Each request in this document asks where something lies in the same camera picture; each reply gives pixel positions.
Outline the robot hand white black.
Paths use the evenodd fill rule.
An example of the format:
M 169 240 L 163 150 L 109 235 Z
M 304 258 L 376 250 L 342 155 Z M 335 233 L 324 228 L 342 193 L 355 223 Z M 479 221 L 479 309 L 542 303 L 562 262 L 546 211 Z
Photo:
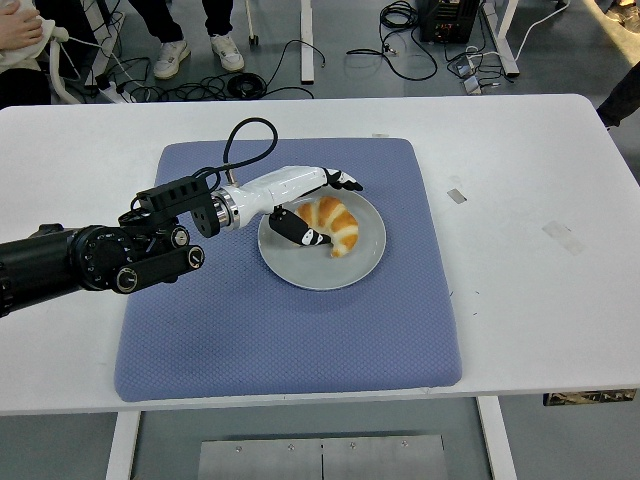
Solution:
M 331 238 L 308 226 L 283 205 L 327 185 L 334 189 L 363 190 L 360 183 L 341 170 L 285 166 L 240 187 L 226 186 L 217 195 L 226 207 L 229 228 L 243 228 L 256 215 L 268 214 L 268 224 L 274 232 L 297 245 L 316 246 L 329 244 Z

